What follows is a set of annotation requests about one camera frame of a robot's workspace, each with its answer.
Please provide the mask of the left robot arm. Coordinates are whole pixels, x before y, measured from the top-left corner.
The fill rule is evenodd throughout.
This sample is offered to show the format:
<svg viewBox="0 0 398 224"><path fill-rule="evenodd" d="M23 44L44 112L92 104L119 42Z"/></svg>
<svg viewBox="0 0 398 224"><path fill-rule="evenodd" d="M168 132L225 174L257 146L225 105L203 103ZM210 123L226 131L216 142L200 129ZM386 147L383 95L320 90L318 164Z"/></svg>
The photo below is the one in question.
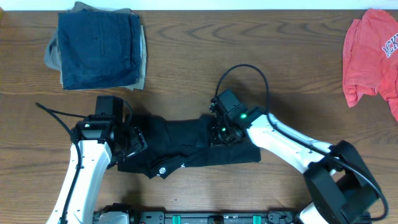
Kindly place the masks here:
<svg viewBox="0 0 398 224"><path fill-rule="evenodd" d="M72 142L67 174L48 223L132 223L122 205L95 211L107 169L147 149L141 130L123 115L127 103L116 96L99 96L95 113L82 116L66 131Z"/></svg>

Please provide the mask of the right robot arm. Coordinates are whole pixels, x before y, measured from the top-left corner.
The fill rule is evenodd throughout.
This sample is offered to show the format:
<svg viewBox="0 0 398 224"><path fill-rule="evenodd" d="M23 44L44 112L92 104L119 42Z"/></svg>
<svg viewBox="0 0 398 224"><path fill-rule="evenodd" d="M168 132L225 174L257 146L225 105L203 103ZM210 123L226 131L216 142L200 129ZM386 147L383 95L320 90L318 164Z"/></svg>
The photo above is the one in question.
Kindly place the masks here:
<svg viewBox="0 0 398 224"><path fill-rule="evenodd" d="M381 190L352 144L312 139L261 108L247 109L231 90L215 95L210 111L216 117L213 142L247 139L303 174L312 201L294 223L375 222L368 209L381 198Z"/></svg>

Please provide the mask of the black t-shirt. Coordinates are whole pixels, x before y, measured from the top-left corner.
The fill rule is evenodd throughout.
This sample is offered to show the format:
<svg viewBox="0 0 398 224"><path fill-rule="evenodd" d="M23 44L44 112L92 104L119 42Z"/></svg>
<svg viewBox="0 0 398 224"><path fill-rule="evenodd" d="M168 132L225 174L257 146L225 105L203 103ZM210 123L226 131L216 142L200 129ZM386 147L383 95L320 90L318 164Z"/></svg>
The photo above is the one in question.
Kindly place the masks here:
<svg viewBox="0 0 398 224"><path fill-rule="evenodd" d="M142 152L125 159L113 159L109 168L166 179L173 171L186 167L260 162L261 150L251 141L212 146L211 126L215 118L167 121L160 116L135 114L130 125L138 127L147 143Z"/></svg>

